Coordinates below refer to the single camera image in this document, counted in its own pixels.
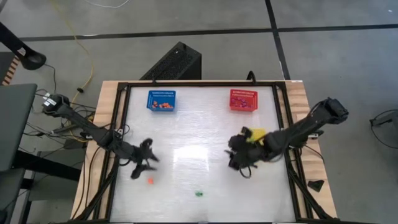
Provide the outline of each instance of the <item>black metal frame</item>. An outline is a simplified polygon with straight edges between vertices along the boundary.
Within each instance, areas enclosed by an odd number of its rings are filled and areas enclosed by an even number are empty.
[[[288,117],[288,122],[289,125],[293,123],[293,119],[292,119],[292,114],[290,111],[290,106],[289,106],[289,99],[287,98],[287,90],[286,90],[286,85],[285,82],[257,82],[255,78],[253,78],[252,76],[248,76],[248,80],[252,80],[251,82],[247,82],[247,81],[241,81],[241,82],[229,82],[229,81],[225,81],[225,82],[134,82],[134,83],[119,83],[118,85],[118,91],[116,93],[116,99],[115,99],[115,105],[114,105],[114,110],[113,110],[113,115],[112,115],[112,124],[113,127],[115,128],[115,124],[116,124],[116,120],[117,120],[117,114],[118,114],[118,109],[119,109],[119,105],[121,103],[121,95],[123,91],[126,91],[126,96],[124,99],[124,106],[123,106],[123,112],[122,112],[122,117],[121,117],[121,124],[119,126],[119,128],[124,127],[124,125],[126,124],[126,118],[127,118],[127,111],[128,111],[128,99],[130,98],[130,94],[131,94],[131,88],[134,87],[148,87],[148,86],[167,86],[167,87],[173,87],[173,86],[269,86],[272,88],[272,92],[274,95],[274,102],[275,102],[275,108],[276,108],[276,112],[277,112],[277,119],[278,119],[278,124],[279,124],[279,128],[284,128],[284,121],[282,118],[282,110],[280,107],[280,103],[279,103],[279,96],[278,96],[278,90],[280,90],[282,92],[282,97],[283,97],[283,101],[284,101],[284,105],[285,105],[285,109],[286,109],[286,114]],[[285,153],[285,164],[286,164],[286,168],[289,168],[289,164],[291,163],[291,159],[290,159],[290,154],[287,151]],[[106,172],[108,170],[108,164],[109,164],[109,159],[110,159],[110,153],[107,153],[105,155],[104,158],[104,162],[103,162],[103,170],[101,172],[101,179],[99,182],[99,185],[102,185],[105,177],[106,177]],[[305,178],[304,177],[304,173],[303,173],[303,167],[302,167],[302,163],[301,163],[301,158],[300,156],[298,156],[298,152],[297,155],[295,154],[295,160],[299,161],[297,163],[297,167],[298,170],[301,170],[301,172],[299,172],[299,177],[302,179],[303,183],[305,183]],[[296,221],[299,221],[301,219],[301,214],[300,214],[300,207],[299,207],[299,200],[298,200],[298,196],[297,196],[297,191],[295,188],[295,184],[293,179],[287,174],[288,179],[289,179],[289,187],[290,187],[290,192],[291,192],[291,196],[292,196],[292,203],[293,203],[293,210],[294,210],[294,215],[295,215],[295,219]],[[105,219],[109,220],[110,219],[110,215],[111,215],[111,209],[112,209],[112,204],[113,204],[113,197],[114,197],[114,188],[116,185],[116,178],[111,182],[111,186],[110,186],[110,190],[109,190],[109,197],[108,197],[108,202],[106,204],[106,215],[105,215]],[[306,204],[306,209],[310,208],[309,203],[305,200],[305,204]],[[94,219],[98,219],[99,218],[99,210],[100,210],[100,203],[96,206],[95,208],[95,212],[94,213]]]

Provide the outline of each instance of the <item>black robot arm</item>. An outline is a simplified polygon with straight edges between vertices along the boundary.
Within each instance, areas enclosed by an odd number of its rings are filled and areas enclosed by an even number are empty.
[[[152,153],[152,139],[144,140],[139,147],[132,146],[122,141],[122,134],[109,130],[105,127],[98,127],[82,117],[70,107],[69,99],[63,95],[47,95],[43,103],[43,112],[53,117],[62,117],[71,121],[86,131],[97,144],[107,151],[112,151],[121,159],[129,159],[137,164],[132,172],[131,178],[136,179],[144,170],[155,170],[148,165],[143,165],[144,160],[152,159],[159,161]]]
[[[252,132],[243,127],[240,134],[229,140],[229,166],[240,170],[255,167],[257,161],[270,161],[281,156],[288,148],[303,147],[310,134],[325,124],[340,124],[347,116],[347,110],[338,100],[327,98],[317,103],[304,119],[284,130],[268,133],[255,142],[247,142]]]

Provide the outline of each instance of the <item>cable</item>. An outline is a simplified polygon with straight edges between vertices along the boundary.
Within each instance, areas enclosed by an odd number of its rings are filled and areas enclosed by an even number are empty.
[[[98,150],[99,150],[100,148],[101,148],[101,147],[98,146],[97,150],[94,152],[94,155],[93,155],[93,157],[91,158],[90,165],[89,165],[89,167],[88,167],[88,180],[87,180],[88,183],[87,183],[87,194],[86,194],[86,206],[85,206],[85,207],[87,207],[88,191],[90,190],[91,166],[93,165],[93,161],[94,161],[94,158],[95,158],[95,154],[97,154],[97,152],[98,152]]]
[[[24,149],[24,148],[22,148],[20,146],[18,146],[18,148],[20,148],[22,151],[27,152],[27,153],[34,153],[36,151],[36,148],[34,148],[32,152],[30,152],[30,151],[28,151],[28,150],[26,150],[26,149]]]
[[[82,189],[82,191],[81,191],[81,197],[80,197],[79,205],[77,206],[76,211],[75,211],[75,213],[74,213],[73,216],[72,216],[72,219],[75,218],[75,216],[76,216],[76,214],[77,214],[77,211],[79,211],[81,202],[83,201],[83,196],[84,196],[84,194],[85,194],[85,184],[86,184],[86,162],[85,162],[85,161],[86,161],[86,159],[83,160],[83,189]]]
[[[301,157],[302,154],[303,154],[303,148],[300,147],[300,148],[298,148],[298,156]]]
[[[119,163],[119,166],[127,166],[127,165],[130,163],[130,161],[131,161],[131,160],[129,159],[129,160],[127,160],[126,163],[123,163],[123,164],[120,164],[120,163]]]
[[[96,3],[92,3],[92,2],[89,2],[88,0],[85,0],[85,2],[87,2],[88,4],[91,4],[91,5],[93,5],[93,6],[99,6],[99,7],[111,8],[111,9],[120,8],[120,7],[124,6],[125,4],[127,4],[129,1],[130,1],[130,0],[126,0],[124,3],[122,3],[122,4],[119,5],[119,6],[103,6],[103,5],[96,4]]]
[[[77,164],[79,164],[79,163],[82,163],[82,162],[84,162],[84,161],[77,162],[77,163],[71,165],[70,167],[74,167],[75,165],[77,165]],[[40,181],[42,181],[44,178],[48,177],[49,175],[50,175],[50,174],[47,174],[47,175],[45,175],[44,177],[40,178],[37,182],[34,183],[34,185],[38,184]],[[14,199],[12,199],[12,200],[7,204],[7,206],[4,207],[3,211],[5,211],[5,210],[8,208],[8,206],[10,206],[10,204],[12,204],[13,202],[15,202],[15,201],[19,198],[19,196],[23,195],[23,194],[26,193],[27,191],[28,191],[28,190],[23,191],[22,193],[20,193],[19,195],[17,195]]]
[[[308,145],[304,145],[304,147],[307,147],[307,148],[311,149],[313,152],[315,152],[316,154],[318,154],[321,157],[323,163],[325,163],[325,160],[323,159],[323,156],[319,152],[317,152],[315,149],[311,148]]]
[[[379,113],[377,116],[375,116],[375,117],[373,118],[373,120],[377,119],[378,117],[380,117],[381,115],[383,115],[383,114],[385,114],[385,113],[392,112],[392,111],[397,111],[397,109],[387,110],[387,111],[384,111],[384,112],[382,112],[382,113]],[[376,135],[376,133],[374,132],[373,126],[372,126],[372,125],[371,125],[371,131],[372,131],[374,137],[375,137],[381,144],[383,144],[383,145],[385,145],[385,146],[387,146],[387,147],[389,147],[389,148],[391,148],[391,149],[398,149],[397,146],[390,146],[390,145],[384,143],[382,140],[380,140],[379,137],[378,137],[378,136]]]
[[[239,168],[239,172],[241,173],[242,177],[244,177],[244,178],[246,178],[246,179],[250,179],[250,177],[251,177],[251,169],[250,169],[250,166],[248,166],[248,169],[249,169],[249,175],[244,175],[243,172],[242,172],[242,169]]]
[[[88,77],[86,83],[84,85],[82,85],[81,87],[78,88],[78,91],[76,92],[76,95],[73,97],[72,99],[72,103],[75,102],[77,96],[79,95],[80,92],[83,92],[83,89],[87,86],[87,84],[90,83],[91,79],[93,79],[93,74],[94,74],[94,61],[91,58],[91,55],[89,53],[89,51],[83,46],[83,44],[80,43],[80,41],[77,39],[76,37],[76,33],[75,30],[73,29],[72,25],[69,23],[66,15],[59,9],[57,1],[56,0],[50,0],[52,3],[52,6],[54,7],[54,9],[59,13],[59,16],[61,17],[61,19],[63,19],[63,21],[65,22],[65,24],[67,25],[67,27],[69,28],[70,32],[73,35],[73,38],[75,39],[76,43],[86,52],[88,58],[90,59],[91,62],[91,72],[90,72],[90,76]]]
[[[51,65],[44,64],[45,66],[53,69],[53,80],[54,80],[54,93],[57,93],[57,82],[55,81],[55,68]]]

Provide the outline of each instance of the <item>gray floor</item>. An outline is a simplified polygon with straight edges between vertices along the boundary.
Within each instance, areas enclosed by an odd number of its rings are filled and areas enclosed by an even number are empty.
[[[123,1],[99,2],[117,5]],[[266,6],[260,0],[132,0],[119,9],[102,9],[77,0],[59,1],[59,5],[80,35],[270,27]],[[272,1],[272,6],[278,27],[398,23],[395,1],[279,0]],[[8,0],[0,21],[19,37],[70,35],[46,0]],[[280,34],[290,76],[304,80],[310,104],[330,96],[350,111],[345,123],[323,128],[320,140],[337,213],[344,220],[396,220],[398,151],[375,140],[369,119],[397,108],[397,37],[397,29]],[[258,79],[283,79],[270,33],[84,40],[95,62],[95,77],[78,102],[95,106],[103,80],[140,78],[178,41],[203,54],[203,79],[243,79],[249,70]],[[90,62],[74,41],[27,44],[44,53],[57,69],[59,93],[72,97],[88,78]],[[52,91],[51,72],[45,67],[27,71],[19,66],[12,83],[34,82]],[[40,102],[40,98],[35,100],[37,110]],[[45,129],[59,124],[59,120],[42,115],[32,114],[29,119]],[[384,141],[398,146],[391,127],[376,131]],[[48,139],[24,138],[21,146],[51,150],[58,145]],[[29,222],[66,221],[72,200],[34,205]],[[47,206],[56,204],[68,209],[46,211]]]

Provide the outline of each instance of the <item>power cord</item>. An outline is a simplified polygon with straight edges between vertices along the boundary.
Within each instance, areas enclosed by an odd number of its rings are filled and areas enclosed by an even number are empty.
[[[310,149],[311,151],[315,152],[316,154],[318,154],[319,157],[321,157],[323,163],[325,163],[325,160],[324,160],[323,156],[322,156],[319,152],[317,152],[315,149],[311,148],[311,147],[308,146],[308,145],[304,145],[304,147],[306,147],[306,148]]]
[[[22,147],[20,147],[20,146],[18,146],[18,148],[21,149],[21,150],[24,151],[24,152],[31,153],[31,154],[34,153],[34,152],[36,151],[36,148],[34,148],[32,152],[30,152],[30,151],[28,151],[28,150],[26,150],[26,149],[24,149],[24,148],[22,148]]]
[[[90,59],[91,62],[91,72],[90,72],[90,76],[88,77],[87,81],[79,88],[77,88],[77,92],[75,94],[75,96],[72,98],[72,103],[74,103],[76,101],[77,96],[79,95],[79,93],[84,93],[84,88],[90,83],[91,79],[93,79],[93,74],[94,74],[94,61],[91,58],[91,55],[89,53],[89,51],[85,48],[85,46],[83,46],[83,44],[80,43],[80,41],[77,39],[76,37],[76,33],[75,30],[73,29],[72,25],[69,23],[66,15],[59,9],[57,1],[56,0],[50,0],[52,3],[52,6],[54,7],[54,9],[59,13],[59,16],[64,20],[65,24],[67,25],[67,27],[69,28],[70,32],[73,35],[73,38],[75,39],[76,43],[86,52],[87,57]],[[87,140],[83,141],[80,140],[76,137],[73,137],[76,141],[79,142],[87,142]]]
[[[251,177],[251,169],[250,166],[248,166],[248,170],[249,170],[249,175],[244,175],[242,172],[242,168],[239,168],[239,172],[241,173],[242,177],[246,178],[246,179],[250,179]]]
[[[97,148],[97,150],[94,152],[94,155],[93,155],[93,157],[91,158],[91,161],[90,161],[90,165],[89,165],[89,167],[88,167],[88,180],[87,180],[87,194],[86,194],[86,203],[85,203],[85,207],[87,207],[87,201],[88,201],[88,191],[89,191],[89,189],[90,189],[90,178],[91,178],[91,169],[92,169],[92,165],[93,165],[93,161],[94,161],[94,159],[95,159],[95,155],[97,154],[97,152],[98,152],[98,150],[100,149],[101,147],[98,147]]]
[[[393,111],[397,111],[397,109],[383,111],[382,113],[379,113],[377,116],[375,116],[375,117],[373,118],[373,120],[377,119],[378,117],[380,117],[381,115],[383,115],[383,114],[385,114],[385,113],[393,112]],[[385,146],[387,146],[387,147],[389,147],[389,148],[391,148],[391,149],[398,149],[397,146],[390,146],[390,145],[388,145],[387,143],[384,143],[382,140],[380,140],[379,137],[378,137],[378,136],[376,135],[376,133],[374,132],[373,126],[371,126],[371,131],[372,131],[374,137],[375,137],[381,144],[383,144],[383,145],[385,145]]]
[[[51,66],[51,65],[48,65],[48,64],[44,64],[44,66],[47,66],[47,67],[49,67],[49,68],[52,68],[52,70],[53,70],[53,80],[54,80],[54,93],[57,93],[57,81],[55,81],[55,68],[53,67],[53,66]]]
[[[324,160],[323,156],[322,156],[319,152],[317,152],[315,149],[311,148],[311,147],[308,146],[308,145],[304,145],[303,147],[306,147],[306,148],[308,148],[309,150],[311,150],[311,151],[315,152],[316,154],[318,154],[319,157],[322,159],[323,163],[325,164],[325,160]],[[300,147],[300,148],[297,148],[297,150],[298,150],[298,156],[301,157],[301,155],[302,155],[302,153],[303,153],[303,148]]]
[[[119,6],[103,6],[103,5],[96,4],[96,3],[92,3],[92,2],[89,2],[88,0],[85,0],[85,2],[87,2],[88,4],[91,4],[91,5],[93,5],[93,6],[99,6],[99,7],[111,8],[111,9],[120,8],[120,7],[124,6],[125,4],[127,4],[129,1],[130,1],[130,0],[126,0],[124,3],[122,3],[122,4],[119,5]]]

